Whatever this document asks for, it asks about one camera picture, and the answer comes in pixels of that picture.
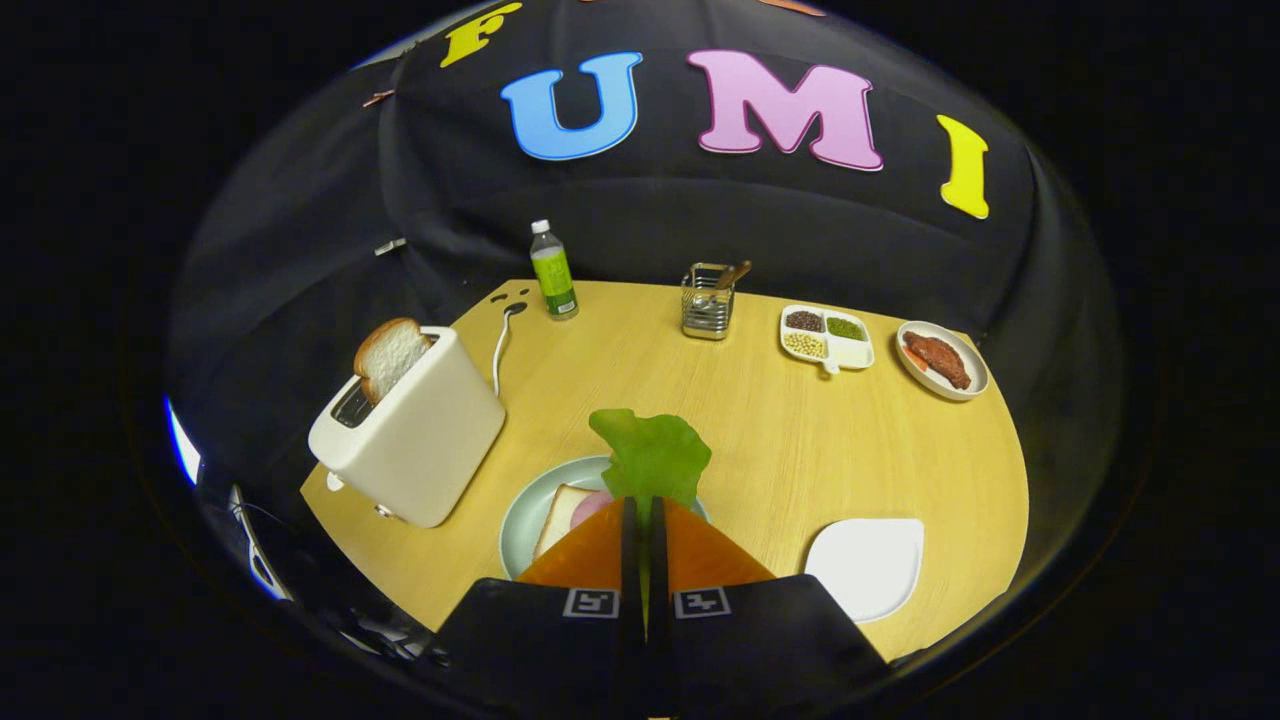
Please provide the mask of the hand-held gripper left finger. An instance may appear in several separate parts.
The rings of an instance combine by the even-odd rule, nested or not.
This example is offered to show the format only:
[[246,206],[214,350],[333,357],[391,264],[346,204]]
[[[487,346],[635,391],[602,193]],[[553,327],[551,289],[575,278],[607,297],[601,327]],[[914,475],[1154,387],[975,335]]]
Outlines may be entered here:
[[476,580],[431,639],[431,687],[470,717],[644,717],[635,502],[613,502],[567,542],[549,580]]

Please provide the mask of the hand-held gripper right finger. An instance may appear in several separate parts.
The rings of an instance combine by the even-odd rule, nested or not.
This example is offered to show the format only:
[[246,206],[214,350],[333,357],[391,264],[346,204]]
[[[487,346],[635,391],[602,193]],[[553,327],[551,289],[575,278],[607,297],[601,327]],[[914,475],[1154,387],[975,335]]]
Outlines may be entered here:
[[891,670],[827,589],[774,577],[708,521],[654,500],[648,702],[673,719],[856,714]]

